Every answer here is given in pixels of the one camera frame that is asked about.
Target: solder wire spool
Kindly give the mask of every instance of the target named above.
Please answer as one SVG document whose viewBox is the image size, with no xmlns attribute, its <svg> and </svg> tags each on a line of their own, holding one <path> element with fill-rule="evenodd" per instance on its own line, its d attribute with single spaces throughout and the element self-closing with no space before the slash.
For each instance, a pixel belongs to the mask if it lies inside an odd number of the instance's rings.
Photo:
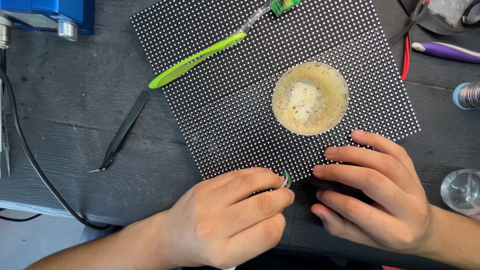
<svg viewBox="0 0 480 270">
<path fill-rule="evenodd" d="M 453 103 L 463 110 L 480 109 L 480 82 L 457 86 L 453 92 Z"/>
</svg>

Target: forearm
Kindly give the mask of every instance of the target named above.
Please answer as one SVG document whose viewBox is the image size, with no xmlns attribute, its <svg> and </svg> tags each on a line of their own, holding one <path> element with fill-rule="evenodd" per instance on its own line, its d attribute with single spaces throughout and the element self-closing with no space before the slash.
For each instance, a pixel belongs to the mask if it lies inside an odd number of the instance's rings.
<svg viewBox="0 0 480 270">
<path fill-rule="evenodd" d="M 432 206 L 429 240 L 418 254 L 461 269 L 480 269 L 480 221 Z"/>
<path fill-rule="evenodd" d="M 175 267 L 168 248 L 159 246 L 162 214 L 136 222 L 109 236 L 73 246 L 26 270 L 161 270 Z"/>
</svg>

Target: green toothbrush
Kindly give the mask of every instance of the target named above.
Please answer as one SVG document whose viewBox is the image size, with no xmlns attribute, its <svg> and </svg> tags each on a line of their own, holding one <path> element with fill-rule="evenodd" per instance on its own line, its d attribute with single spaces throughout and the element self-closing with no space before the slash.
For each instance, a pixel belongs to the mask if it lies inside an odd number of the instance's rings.
<svg viewBox="0 0 480 270">
<path fill-rule="evenodd" d="M 287 12 L 293 6 L 299 4 L 300 1 L 301 0 L 270 0 L 261 8 L 259 8 L 252 16 L 250 16 L 250 18 L 242 25 L 242 27 L 240 27 L 237 31 L 233 32 L 233 34 L 165 70 L 164 72 L 162 72 L 162 74 L 157 76 L 157 78 L 155 78 L 148 85 L 148 87 L 154 89 L 168 84 L 169 82 L 182 76 L 185 72 L 189 71 L 212 54 L 230 48 L 233 45 L 242 41 L 247 35 L 250 27 L 265 13 L 272 10 L 273 13 L 278 17 L 283 12 Z"/>
</svg>

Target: toothbrush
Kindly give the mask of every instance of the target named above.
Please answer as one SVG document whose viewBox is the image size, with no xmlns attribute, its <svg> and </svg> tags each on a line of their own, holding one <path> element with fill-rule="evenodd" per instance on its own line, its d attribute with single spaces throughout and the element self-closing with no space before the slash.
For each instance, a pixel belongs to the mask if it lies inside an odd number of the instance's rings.
<svg viewBox="0 0 480 270">
<path fill-rule="evenodd" d="M 263 5 L 261 8 L 259 8 L 255 13 L 253 13 L 252 16 L 250 16 L 250 18 L 230 36 L 165 70 L 159 76 L 157 76 L 157 78 L 155 78 L 148 85 L 148 87 L 154 89 L 168 84 L 169 82 L 182 76 L 194 66 L 198 65 L 207 57 L 221 50 L 228 49 L 242 41 L 247 35 L 247 32 L 248 30 L 250 30 L 251 26 L 265 13 L 272 10 L 273 13 L 278 17 L 283 12 L 287 12 L 293 6 L 299 4 L 300 1 L 301 0 L 270 0 L 269 2 L 265 3 L 265 5 Z"/>
<path fill-rule="evenodd" d="M 412 43 L 412 49 L 455 61 L 480 64 L 480 53 L 440 42 Z"/>
</svg>

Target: blue soldering station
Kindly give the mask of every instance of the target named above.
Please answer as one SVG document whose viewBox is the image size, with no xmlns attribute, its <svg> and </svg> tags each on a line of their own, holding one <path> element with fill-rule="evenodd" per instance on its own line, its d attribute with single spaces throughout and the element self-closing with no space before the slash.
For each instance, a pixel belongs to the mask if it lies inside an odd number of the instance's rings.
<svg viewBox="0 0 480 270">
<path fill-rule="evenodd" d="M 8 48 L 10 28 L 57 32 L 66 40 L 92 35 L 95 0 L 0 0 L 0 48 Z"/>
</svg>

